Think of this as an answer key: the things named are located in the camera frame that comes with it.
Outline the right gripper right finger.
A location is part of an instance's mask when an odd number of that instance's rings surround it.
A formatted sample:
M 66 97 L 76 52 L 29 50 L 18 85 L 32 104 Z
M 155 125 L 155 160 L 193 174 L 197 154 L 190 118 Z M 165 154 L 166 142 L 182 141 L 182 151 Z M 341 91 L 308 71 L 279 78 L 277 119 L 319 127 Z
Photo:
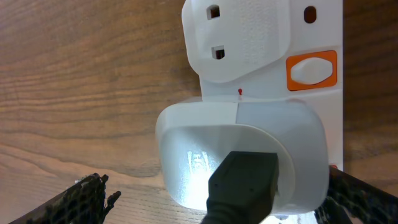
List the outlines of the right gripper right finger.
M 397 224 L 397 197 L 369 185 L 333 166 L 321 206 L 315 210 L 317 223 Z

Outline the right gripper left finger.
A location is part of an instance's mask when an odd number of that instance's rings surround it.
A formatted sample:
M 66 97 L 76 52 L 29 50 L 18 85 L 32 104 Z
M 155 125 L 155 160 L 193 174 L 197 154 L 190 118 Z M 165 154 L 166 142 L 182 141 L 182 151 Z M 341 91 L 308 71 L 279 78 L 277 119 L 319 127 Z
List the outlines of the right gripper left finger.
M 106 195 L 108 179 L 106 174 L 87 175 L 10 224 L 103 224 L 121 196 L 120 191 Z

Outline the white power strip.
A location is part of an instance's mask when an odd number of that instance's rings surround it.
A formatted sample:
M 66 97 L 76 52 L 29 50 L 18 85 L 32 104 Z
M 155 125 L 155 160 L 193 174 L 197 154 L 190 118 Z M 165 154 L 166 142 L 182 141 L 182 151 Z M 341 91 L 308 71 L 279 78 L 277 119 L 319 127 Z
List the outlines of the white power strip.
M 186 0 L 182 25 L 203 98 L 301 100 L 343 162 L 343 2 Z

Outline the white USB wall charger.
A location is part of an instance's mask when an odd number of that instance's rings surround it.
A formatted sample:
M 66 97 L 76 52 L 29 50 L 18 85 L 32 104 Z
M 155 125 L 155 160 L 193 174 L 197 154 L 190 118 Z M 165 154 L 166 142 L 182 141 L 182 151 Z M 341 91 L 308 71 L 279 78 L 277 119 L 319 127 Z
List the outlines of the white USB wall charger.
M 161 112 L 155 135 L 166 189 L 184 207 L 206 208 L 208 180 L 232 151 L 278 155 L 275 214 L 307 213 L 326 197 L 325 130 L 305 103 L 178 103 Z

